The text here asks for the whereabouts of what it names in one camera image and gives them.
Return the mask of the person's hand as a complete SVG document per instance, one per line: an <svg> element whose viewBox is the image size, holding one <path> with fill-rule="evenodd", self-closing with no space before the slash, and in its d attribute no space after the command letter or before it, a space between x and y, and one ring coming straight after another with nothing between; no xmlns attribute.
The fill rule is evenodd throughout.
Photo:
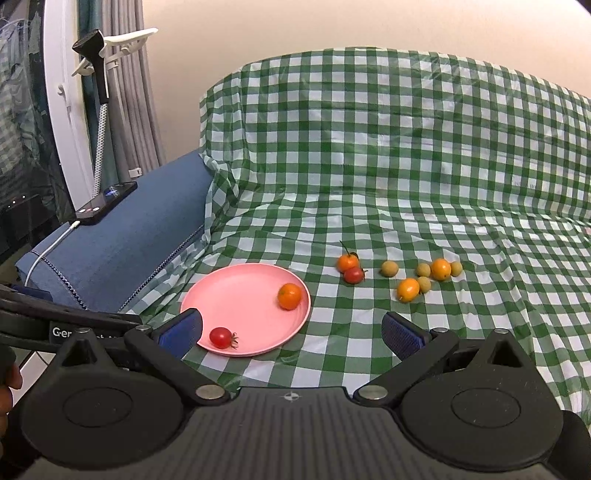
<svg viewBox="0 0 591 480"><path fill-rule="evenodd" d="M5 435L8 425L8 414L13 408L13 390L20 390L23 378L17 364L13 364L4 377L0 388L0 437Z"/></svg>

